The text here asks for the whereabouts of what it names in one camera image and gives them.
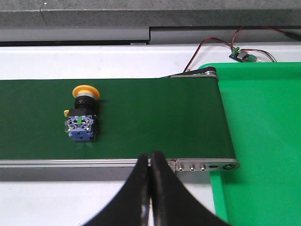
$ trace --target white surface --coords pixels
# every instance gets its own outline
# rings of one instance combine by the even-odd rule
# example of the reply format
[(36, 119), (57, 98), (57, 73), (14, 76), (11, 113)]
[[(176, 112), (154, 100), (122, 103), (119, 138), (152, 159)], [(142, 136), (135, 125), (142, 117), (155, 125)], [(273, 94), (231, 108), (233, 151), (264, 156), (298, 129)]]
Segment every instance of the white surface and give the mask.
[[(269, 51), (278, 61), (301, 61), (295, 43), (237, 44)], [(153, 78), (180, 73), (197, 45), (0, 48), (0, 79)], [(229, 48), (207, 44), (191, 69), (234, 62)], [(214, 212), (207, 173), (181, 173), (193, 195)], [(0, 182), (0, 225), (75, 226), (84, 224), (116, 194), (123, 181)]]
[[(301, 61), (301, 45), (265, 43), (236, 44), (241, 48), (269, 51), (278, 61)], [(1, 47), (0, 79), (97, 79), (155, 78), (180, 73), (197, 45), (171, 46), (81, 46), (81, 47)], [(265, 56), (254, 52), (262, 61)], [(192, 69), (207, 63), (235, 62), (230, 49), (207, 44)]]

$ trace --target green plastic bin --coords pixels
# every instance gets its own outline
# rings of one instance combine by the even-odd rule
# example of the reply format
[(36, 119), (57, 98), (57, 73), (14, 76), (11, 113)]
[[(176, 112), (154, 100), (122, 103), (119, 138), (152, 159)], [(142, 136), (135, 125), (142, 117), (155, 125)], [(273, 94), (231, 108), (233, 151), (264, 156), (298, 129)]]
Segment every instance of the green plastic bin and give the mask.
[(300, 226), (301, 63), (209, 65), (241, 164), (211, 172), (216, 214), (234, 226)]

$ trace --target connector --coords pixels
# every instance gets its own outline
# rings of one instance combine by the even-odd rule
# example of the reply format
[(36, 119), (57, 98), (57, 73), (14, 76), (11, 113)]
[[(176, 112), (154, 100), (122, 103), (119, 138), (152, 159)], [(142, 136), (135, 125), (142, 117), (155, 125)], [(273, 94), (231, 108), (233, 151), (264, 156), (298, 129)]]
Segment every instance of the connector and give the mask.
[(235, 48), (229, 57), (239, 62), (258, 62), (256, 56), (248, 54), (247, 51), (239, 50), (239, 47)]

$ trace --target red wire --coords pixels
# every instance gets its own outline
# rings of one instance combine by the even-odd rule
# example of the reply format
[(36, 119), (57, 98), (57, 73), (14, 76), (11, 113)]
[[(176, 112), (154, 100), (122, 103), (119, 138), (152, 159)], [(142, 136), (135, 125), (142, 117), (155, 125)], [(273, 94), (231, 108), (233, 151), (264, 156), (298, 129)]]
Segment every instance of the red wire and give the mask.
[(241, 26), (241, 27), (238, 28), (237, 31), (234, 33), (234, 35), (233, 35), (233, 37), (232, 37), (232, 41), (231, 41), (231, 51), (234, 49), (233, 44), (234, 44), (234, 41), (235, 41), (235, 38), (236, 38), (238, 32), (239, 32), (241, 29), (243, 29), (243, 28), (244, 28), (244, 27)]
[(189, 63), (187, 64), (187, 66), (185, 67), (185, 69), (184, 69), (183, 72), (186, 72), (186, 71), (188, 70), (188, 68), (189, 68), (189, 66), (191, 65), (192, 61), (194, 60), (194, 58), (195, 58), (196, 55), (198, 54), (199, 49), (200, 49), (200, 48), (203, 46), (203, 44), (204, 44), (205, 42), (207, 42), (208, 40), (217, 40), (217, 41), (220, 41), (220, 42), (226, 44), (227, 46), (229, 46), (229, 47), (231, 48), (231, 45), (230, 45), (229, 43), (227, 43), (227, 42), (225, 42), (225, 41), (223, 41), (223, 40), (221, 40), (221, 39), (218, 39), (218, 38), (216, 38), (216, 37), (209, 37), (209, 38), (206, 38), (206, 39), (204, 39), (204, 40), (199, 44), (197, 50), (196, 50), (195, 53), (193, 54), (192, 58), (190, 59)]
[[(263, 27), (268, 28), (268, 29), (273, 30), (273, 31), (276, 31), (276, 32), (280, 32), (280, 33), (282, 33), (282, 34), (285, 34), (285, 33), (286, 33), (286, 32), (284, 32), (284, 31), (279, 30), (279, 29), (276, 29), (276, 28), (272, 28), (272, 27), (268, 27), (268, 26), (263, 26)], [(244, 28), (244, 26), (241, 26), (241, 27), (238, 28), (237, 31), (234, 33), (234, 35), (233, 35), (233, 37), (232, 37), (232, 42), (231, 42), (231, 50), (233, 49), (233, 44), (234, 44), (234, 41), (235, 41), (235, 38), (236, 38), (238, 32), (239, 32), (240, 30), (242, 30), (243, 28)]]

